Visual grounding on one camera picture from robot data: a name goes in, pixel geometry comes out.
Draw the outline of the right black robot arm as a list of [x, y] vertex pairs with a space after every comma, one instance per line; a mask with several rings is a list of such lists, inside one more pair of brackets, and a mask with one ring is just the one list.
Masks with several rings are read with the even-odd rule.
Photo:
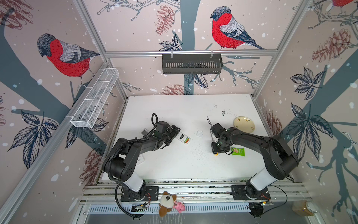
[[211, 143], [213, 154], [229, 155], [233, 145], [240, 145], [263, 157], [264, 168], [245, 184], [245, 198], [257, 199], [266, 187], [285, 179], [299, 164], [295, 153], [279, 135], [264, 137], [243, 132], [235, 127], [224, 129], [219, 123], [211, 126], [210, 131], [217, 138], [217, 141]]

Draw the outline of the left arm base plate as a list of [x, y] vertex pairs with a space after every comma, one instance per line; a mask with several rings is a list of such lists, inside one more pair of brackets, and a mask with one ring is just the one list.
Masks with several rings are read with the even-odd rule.
[[156, 202], [158, 200], [158, 186], [144, 186], [139, 192], [124, 188], [121, 193], [121, 202]]

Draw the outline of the white red remote control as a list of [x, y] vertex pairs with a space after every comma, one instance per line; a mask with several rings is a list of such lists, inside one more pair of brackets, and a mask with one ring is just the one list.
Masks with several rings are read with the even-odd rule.
[[191, 141], [191, 138], [182, 132], [178, 133], [176, 139], [178, 139], [181, 143], [184, 143], [185, 145], [187, 145]]

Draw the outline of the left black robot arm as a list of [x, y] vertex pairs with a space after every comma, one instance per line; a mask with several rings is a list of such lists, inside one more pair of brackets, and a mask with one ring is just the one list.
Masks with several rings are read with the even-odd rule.
[[146, 194], [146, 182], [135, 174], [139, 156], [169, 146], [180, 133], [180, 128], [159, 121], [155, 113], [152, 114], [152, 124], [153, 128], [143, 138], [118, 139], [102, 165], [102, 171], [109, 179], [123, 187], [134, 200], [144, 199]]

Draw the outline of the white battery cover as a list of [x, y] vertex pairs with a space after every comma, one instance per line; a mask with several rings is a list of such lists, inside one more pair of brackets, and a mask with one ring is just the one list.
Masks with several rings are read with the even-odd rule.
[[198, 137], [202, 137], [202, 136], [203, 136], [203, 132], [202, 132], [201, 130], [198, 130], [196, 135], [197, 135]]

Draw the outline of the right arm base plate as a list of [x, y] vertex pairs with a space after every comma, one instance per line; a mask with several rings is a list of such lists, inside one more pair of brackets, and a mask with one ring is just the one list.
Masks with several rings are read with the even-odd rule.
[[235, 201], [271, 200], [268, 188], [258, 191], [254, 187], [248, 187], [246, 185], [232, 185], [231, 195]]

